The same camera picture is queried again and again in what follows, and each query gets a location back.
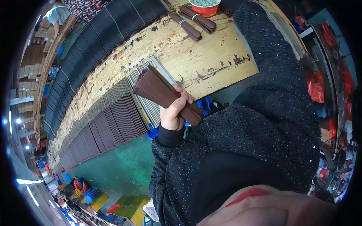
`person's hand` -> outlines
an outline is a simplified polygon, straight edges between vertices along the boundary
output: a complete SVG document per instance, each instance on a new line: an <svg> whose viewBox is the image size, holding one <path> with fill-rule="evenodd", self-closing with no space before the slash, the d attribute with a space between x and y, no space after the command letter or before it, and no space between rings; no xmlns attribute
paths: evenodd
<svg viewBox="0 0 362 226"><path fill-rule="evenodd" d="M186 103L193 103L194 98L188 94L186 90L176 84L172 85L177 92L181 94L168 108L160 106L161 125L163 128L176 131L181 130L184 126L184 119L179 117L178 114L185 107Z"/></svg>

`stack of brown leather straps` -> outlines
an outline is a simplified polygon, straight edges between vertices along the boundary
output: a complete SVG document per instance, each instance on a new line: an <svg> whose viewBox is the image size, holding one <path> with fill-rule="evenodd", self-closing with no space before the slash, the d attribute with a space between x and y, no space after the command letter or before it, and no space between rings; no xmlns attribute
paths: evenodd
<svg viewBox="0 0 362 226"><path fill-rule="evenodd" d="M142 71L135 85L133 93L155 102L161 107L168 108L181 94L152 66ZM202 110L193 104L186 103L179 116L190 125L197 126L201 121Z"/></svg>
<svg viewBox="0 0 362 226"><path fill-rule="evenodd" d="M185 6L180 7L180 14L195 22L209 34L213 33L216 29L216 24L213 21L195 13L192 11L192 9L189 9Z"/></svg>
<svg viewBox="0 0 362 226"><path fill-rule="evenodd" d="M168 13L168 15L176 21L190 36L190 38L194 41L198 41L202 38L200 32L193 28L190 24L188 24L184 19L182 19L179 15L175 13Z"/></svg>

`green floor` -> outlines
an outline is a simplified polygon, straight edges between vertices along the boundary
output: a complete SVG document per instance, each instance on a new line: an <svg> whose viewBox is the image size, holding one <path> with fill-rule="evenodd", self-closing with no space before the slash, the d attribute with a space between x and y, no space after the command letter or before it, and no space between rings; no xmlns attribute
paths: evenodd
<svg viewBox="0 0 362 226"><path fill-rule="evenodd" d="M136 138L73 167L66 173L72 178L83 177L91 187L107 193L107 209L122 195L148 195L153 155L151 141Z"/></svg>

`red basket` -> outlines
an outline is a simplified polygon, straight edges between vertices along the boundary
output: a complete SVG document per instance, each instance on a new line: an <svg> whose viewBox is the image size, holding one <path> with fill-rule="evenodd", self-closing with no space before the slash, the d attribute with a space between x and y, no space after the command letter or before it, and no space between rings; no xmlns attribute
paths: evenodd
<svg viewBox="0 0 362 226"><path fill-rule="evenodd" d="M191 3L192 9L204 17L211 17L211 16L215 15L216 12L218 11L220 2L221 2L221 0L219 1L218 4L215 4L214 6L201 7L201 6L194 5L191 2L191 0L189 0L189 3Z"/></svg>

